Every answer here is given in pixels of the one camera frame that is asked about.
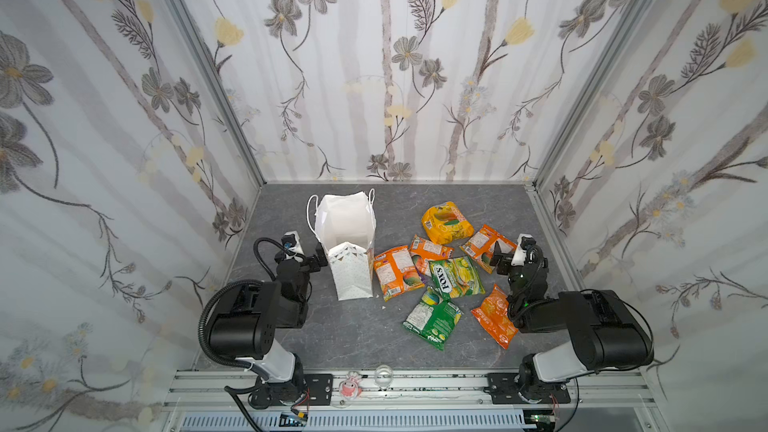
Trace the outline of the pink toy figure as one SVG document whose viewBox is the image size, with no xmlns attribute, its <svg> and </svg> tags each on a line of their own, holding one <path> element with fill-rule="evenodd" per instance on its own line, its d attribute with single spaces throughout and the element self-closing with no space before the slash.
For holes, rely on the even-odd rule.
<svg viewBox="0 0 768 432">
<path fill-rule="evenodd" d="M 363 376 L 358 372 L 349 372 L 347 376 L 340 382 L 338 391 L 340 396 L 344 400 L 357 399 L 362 391 L 361 381 Z"/>
</svg>

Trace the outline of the orange chips pack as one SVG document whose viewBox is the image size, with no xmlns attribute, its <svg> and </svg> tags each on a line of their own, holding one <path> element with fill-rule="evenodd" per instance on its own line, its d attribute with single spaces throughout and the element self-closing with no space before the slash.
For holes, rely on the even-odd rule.
<svg viewBox="0 0 768 432">
<path fill-rule="evenodd" d="M 518 329 L 508 317 L 507 295 L 498 284 L 486 296 L 481 305 L 472 310 L 472 315 L 494 341 L 507 350 Z"/>
</svg>

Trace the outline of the white cartoon paper bag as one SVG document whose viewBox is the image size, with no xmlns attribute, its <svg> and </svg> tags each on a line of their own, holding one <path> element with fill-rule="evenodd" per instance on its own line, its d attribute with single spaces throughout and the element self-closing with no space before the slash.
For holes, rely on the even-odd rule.
<svg viewBox="0 0 768 432">
<path fill-rule="evenodd" d="M 322 246 L 340 301 L 374 296 L 374 202 L 374 189 L 307 201 L 307 225 Z"/>
</svg>

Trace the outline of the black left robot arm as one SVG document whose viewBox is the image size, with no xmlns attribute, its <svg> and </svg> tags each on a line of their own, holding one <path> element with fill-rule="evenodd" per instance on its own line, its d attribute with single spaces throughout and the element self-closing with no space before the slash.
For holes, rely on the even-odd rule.
<svg viewBox="0 0 768 432">
<path fill-rule="evenodd" d="M 279 240 L 260 237 L 253 253 L 266 280 L 242 279 L 225 285 L 204 305 L 197 338 L 210 361 L 255 375 L 253 385 L 224 391 L 246 414 L 278 404 L 292 409 L 310 404 L 310 385 L 301 359 L 275 338 L 279 329 L 300 329 L 306 322 L 311 275 L 328 266 L 321 244 L 309 253 L 298 234 Z"/>
</svg>

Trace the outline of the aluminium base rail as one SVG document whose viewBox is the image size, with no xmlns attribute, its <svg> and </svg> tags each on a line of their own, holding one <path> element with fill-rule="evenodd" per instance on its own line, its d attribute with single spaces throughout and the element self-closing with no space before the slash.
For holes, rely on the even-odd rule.
<svg viewBox="0 0 768 432">
<path fill-rule="evenodd" d="M 344 396 L 341 383 L 347 378 L 343 370 L 330 370 L 333 382 L 312 386 L 308 405 L 318 410 L 415 410 L 415 409 L 492 409 L 503 406 L 548 408 L 551 403 L 525 402 L 516 394 L 507 394 L 505 402 L 493 399 L 489 372 L 482 369 L 396 370 L 391 382 L 381 387 L 373 370 L 362 370 L 359 394 Z M 162 402 L 164 411 L 173 409 L 229 411 L 235 408 L 226 386 L 245 388 L 254 384 L 255 376 L 240 371 L 179 371 Z M 567 385 L 570 401 L 557 401 L 556 410 L 566 412 L 577 406 L 585 408 L 651 409 L 657 406 L 645 379 L 638 372 L 604 372 L 573 380 Z"/>
</svg>

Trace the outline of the orange white snack pack right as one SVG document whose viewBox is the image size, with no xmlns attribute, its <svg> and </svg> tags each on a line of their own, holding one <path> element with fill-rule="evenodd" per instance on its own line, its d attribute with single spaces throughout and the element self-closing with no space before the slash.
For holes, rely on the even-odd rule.
<svg viewBox="0 0 768 432">
<path fill-rule="evenodd" d="M 501 253 L 514 253 L 517 246 L 489 225 L 483 225 L 460 249 L 484 271 L 491 274 L 494 265 L 491 264 L 495 249 Z"/>
</svg>

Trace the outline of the green snack pack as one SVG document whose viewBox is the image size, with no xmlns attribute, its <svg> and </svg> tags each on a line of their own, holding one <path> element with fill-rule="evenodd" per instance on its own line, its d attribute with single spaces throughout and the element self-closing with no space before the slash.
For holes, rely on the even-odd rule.
<svg viewBox="0 0 768 432">
<path fill-rule="evenodd" d="M 402 325 L 407 331 L 443 351 L 446 341 L 462 317 L 463 312 L 458 306 L 448 299 L 443 299 L 433 287 L 427 287 Z"/>
</svg>

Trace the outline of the yellow green Fox candy bag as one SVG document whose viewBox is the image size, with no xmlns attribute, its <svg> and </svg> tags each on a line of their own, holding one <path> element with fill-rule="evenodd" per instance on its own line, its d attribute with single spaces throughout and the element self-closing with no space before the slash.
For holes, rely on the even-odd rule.
<svg viewBox="0 0 768 432">
<path fill-rule="evenodd" d="M 431 261 L 429 269 L 442 299 L 457 299 L 485 293 L 477 268 L 466 257 Z"/>
</svg>

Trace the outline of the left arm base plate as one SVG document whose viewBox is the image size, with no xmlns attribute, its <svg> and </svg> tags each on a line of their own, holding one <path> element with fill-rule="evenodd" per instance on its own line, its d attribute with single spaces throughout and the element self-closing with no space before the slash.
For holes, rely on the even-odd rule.
<svg viewBox="0 0 768 432">
<path fill-rule="evenodd" d="M 329 406 L 334 376 L 329 373 L 305 374 L 299 380 L 261 384 L 248 394 L 248 404 L 262 410 L 270 406 Z"/>
</svg>

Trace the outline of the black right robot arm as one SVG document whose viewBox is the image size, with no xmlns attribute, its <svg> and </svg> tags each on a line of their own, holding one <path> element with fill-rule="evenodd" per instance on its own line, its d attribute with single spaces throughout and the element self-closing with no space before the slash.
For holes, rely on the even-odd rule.
<svg viewBox="0 0 768 432">
<path fill-rule="evenodd" d="M 654 359 L 652 332 L 612 290 L 585 289 L 547 295 L 548 259 L 535 239 L 523 235 L 505 251 L 493 246 L 490 265 L 507 278 L 506 317 L 520 334 L 568 332 L 568 340 L 528 354 L 517 372 L 491 374 L 495 404 L 568 404 L 568 383 L 604 370 L 630 371 Z"/>
</svg>

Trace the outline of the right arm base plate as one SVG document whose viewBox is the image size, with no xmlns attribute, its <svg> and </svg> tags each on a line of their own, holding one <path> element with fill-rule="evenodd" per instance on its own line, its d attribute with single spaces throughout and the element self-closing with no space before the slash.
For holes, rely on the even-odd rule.
<svg viewBox="0 0 768 432">
<path fill-rule="evenodd" d="M 518 373 L 489 373 L 484 392 L 494 405 L 570 404 L 571 396 L 562 382 L 542 382 L 538 378 L 520 379 Z"/>
</svg>

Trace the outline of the large orange snack pack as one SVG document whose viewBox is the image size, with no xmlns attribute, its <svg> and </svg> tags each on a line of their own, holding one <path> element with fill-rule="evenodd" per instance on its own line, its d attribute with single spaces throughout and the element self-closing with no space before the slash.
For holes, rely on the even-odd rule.
<svg viewBox="0 0 768 432">
<path fill-rule="evenodd" d="M 407 246 L 375 256 L 373 267 L 384 301 L 425 287 Z"/>
</svg>

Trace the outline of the clear plastic ball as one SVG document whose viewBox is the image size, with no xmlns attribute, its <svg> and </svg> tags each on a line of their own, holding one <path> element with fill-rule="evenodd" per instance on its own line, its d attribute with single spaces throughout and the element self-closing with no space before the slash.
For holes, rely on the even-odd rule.
<svg viewBox="0 0 768 432">
<path fill-rule="evenodd" d="M 374 382 L 380 389 L 387 389 L 393 381 L 393 369 L 388 365 L 380 365 L 375 369 Z"/>
</svg>

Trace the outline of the yellow mango snack bag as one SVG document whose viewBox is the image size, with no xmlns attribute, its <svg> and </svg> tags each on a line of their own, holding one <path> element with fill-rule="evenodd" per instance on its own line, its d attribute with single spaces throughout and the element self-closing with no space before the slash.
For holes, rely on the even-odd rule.
<svg viewBox="0 0 768 432">
<path fill-rule="evenodd" d="M 452 201 L 430 207 L 421 223 L 428 239 L 438 245 L 468 239 L 474 234 L 473 226 Z"/>
</svg>

